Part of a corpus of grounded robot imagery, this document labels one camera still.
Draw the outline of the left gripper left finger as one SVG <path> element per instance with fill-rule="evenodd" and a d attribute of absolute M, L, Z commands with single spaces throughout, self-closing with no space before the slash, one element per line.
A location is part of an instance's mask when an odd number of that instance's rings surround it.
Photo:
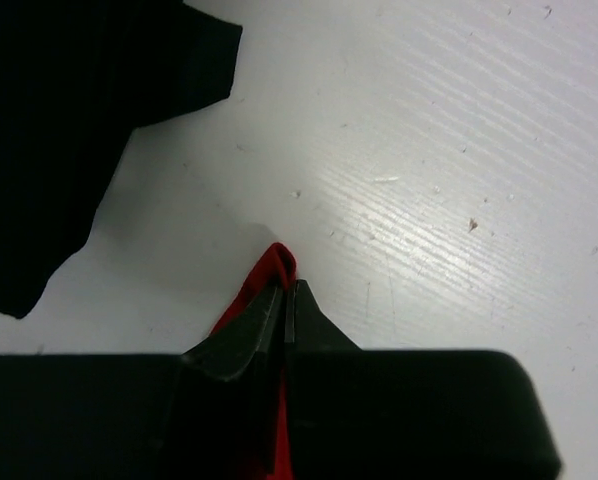
<path fill-rule="evenodd" d="M 284 293 L 183 354 L 0 355 L 0 479 L 263 479 Z"/>

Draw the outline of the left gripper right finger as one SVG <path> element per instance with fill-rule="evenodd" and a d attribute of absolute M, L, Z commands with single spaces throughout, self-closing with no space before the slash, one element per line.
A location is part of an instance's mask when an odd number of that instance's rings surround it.
<path fill-rule="evenodd" d="M 298 479 L 555 479 L 533 383 L 493 350 L 365 350 L 305 281 L 288 297 L 286 398 Z"/>

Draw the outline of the red garment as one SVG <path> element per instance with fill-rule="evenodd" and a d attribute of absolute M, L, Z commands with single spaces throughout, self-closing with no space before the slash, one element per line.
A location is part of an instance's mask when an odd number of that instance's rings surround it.
<path fill-rule="evenodd" d="M 242 314 L 254 298 L 268 285 L 280 286 L 287 291 L 297 278 L 297 264 L 290 250 L 280 242 L 272 243 L 255 263 L 245 278 L 236 297 L 210 330 L 213 335 Z M 275 419 L 275 456 L 272 472 L 267 479 L 293 480 L 290 441 L 287 424 L 285 371 L 281 369 L 277 387 L 277 414 Z"/>

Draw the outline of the black garment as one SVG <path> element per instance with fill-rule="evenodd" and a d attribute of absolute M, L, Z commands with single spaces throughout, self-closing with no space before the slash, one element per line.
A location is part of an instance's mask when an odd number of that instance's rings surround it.
<path fill-rule="evenodd" d="M 230 95 L 242 32 L 181 1 L 0 1 L 0 313 L 85 245 L 134 130 Z"/>

